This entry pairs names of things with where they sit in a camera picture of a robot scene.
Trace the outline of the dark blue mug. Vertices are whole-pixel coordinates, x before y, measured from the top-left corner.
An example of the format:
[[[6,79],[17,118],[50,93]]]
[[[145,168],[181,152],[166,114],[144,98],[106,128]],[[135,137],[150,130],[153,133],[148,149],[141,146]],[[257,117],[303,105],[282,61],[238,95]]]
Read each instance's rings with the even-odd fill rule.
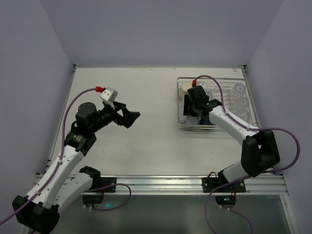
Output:
[[[215,124],[213,124],[213,123],[210,122],[209,117],[206,117],[206,118],[201,117],[201,118],[200,118],[200,121],[199,121],[199,124],[200,124],[200,125],[215,126]]]

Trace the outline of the light blue mug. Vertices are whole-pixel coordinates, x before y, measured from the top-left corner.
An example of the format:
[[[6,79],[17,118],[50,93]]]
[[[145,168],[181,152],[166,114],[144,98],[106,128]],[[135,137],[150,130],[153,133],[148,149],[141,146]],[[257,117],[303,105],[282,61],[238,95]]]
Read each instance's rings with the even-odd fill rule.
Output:
[[[193,116],[185,116],[182,121],[182,125],[199,125],[200,124],[200,117],[193,117]]]

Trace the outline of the cream brown ceramic cup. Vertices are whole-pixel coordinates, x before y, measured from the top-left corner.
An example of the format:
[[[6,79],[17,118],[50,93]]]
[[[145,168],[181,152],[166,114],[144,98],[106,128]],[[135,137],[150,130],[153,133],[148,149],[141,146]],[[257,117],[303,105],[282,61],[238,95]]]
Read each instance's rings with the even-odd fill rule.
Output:
[[[203,88],[204,90],[207,90],[207,89],[208,89],[207,83],[205,83],[205,82],[198,82],[198,83],[197,83],[197,86],[202,86],[202,88]]]

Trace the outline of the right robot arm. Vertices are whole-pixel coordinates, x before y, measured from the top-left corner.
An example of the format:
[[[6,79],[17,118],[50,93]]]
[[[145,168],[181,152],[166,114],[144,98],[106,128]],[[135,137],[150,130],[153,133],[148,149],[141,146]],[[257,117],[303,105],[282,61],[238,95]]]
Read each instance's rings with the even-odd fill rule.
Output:
[[[280,155],[271,130],[255,130],[226,109],[217,99],[209,100],[203,87],[198,85],[187,90],[189,106],[200,118],[217,125],[232,136],[242,147],[241,159],[207,178],[211,188],[238,182],[242,177],[256,177],[280,162]]]

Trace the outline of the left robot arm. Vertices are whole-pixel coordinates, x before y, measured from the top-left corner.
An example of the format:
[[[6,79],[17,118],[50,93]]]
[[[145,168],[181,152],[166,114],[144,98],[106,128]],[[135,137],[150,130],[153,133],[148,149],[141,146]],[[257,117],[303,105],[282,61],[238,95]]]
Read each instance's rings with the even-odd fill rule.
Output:
[[[100,185],[100,171],[88,166],[82,168],[71,182],[65,183],[95,143],[95,133],[111,122],[129,128],[139,117],[139,112],[127,110],[124,103],[105,104],[102,110],[97,110],[91,102],[81,104],[59,156],[26,196],[18,195],[13,200],[17,221],[40,234],[49,234],[72,201]]]

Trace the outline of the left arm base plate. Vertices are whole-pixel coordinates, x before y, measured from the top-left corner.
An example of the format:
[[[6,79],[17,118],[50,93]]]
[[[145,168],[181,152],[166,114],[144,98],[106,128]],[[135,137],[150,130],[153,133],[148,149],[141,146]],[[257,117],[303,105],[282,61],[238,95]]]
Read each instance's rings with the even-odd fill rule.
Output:
[[[114,193],[116,191],[116,177],[96,177],[93,178],[92,186],[86,192]]]

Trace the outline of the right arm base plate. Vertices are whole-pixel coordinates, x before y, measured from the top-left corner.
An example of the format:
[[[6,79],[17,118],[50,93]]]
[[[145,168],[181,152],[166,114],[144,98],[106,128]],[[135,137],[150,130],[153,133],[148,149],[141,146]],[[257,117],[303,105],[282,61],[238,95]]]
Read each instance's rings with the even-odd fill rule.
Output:
[[[220,188],[215,191],[217,193],[245,193],[247,191],[243,180],[235,183],[224,183],[218,177],[203,177],[201,179],[201,185],[204,193],[210,193],[218,187]]]

